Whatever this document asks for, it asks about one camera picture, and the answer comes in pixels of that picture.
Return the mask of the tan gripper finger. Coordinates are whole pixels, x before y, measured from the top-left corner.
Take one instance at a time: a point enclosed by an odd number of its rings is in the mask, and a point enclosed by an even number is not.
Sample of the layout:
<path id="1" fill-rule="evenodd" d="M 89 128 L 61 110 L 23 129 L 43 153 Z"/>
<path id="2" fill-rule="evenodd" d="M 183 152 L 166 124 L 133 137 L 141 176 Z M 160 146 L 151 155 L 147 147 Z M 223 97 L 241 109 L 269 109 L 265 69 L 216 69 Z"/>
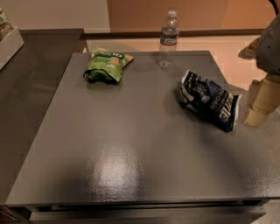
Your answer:
<path id="1" fill-rule="evenodd" d="M 247 58 L 254 58 L 256 56 L 259 40 L 259 38 L 256 38 L 244 48 L 244 55 Z"/>
<path id="2" fill-rule="evenodd" d="M 280 76 L 268 73 L 261 81 L 252 81 L 243 123 L 251 127 L 261 126 L 279 106 Z"/>

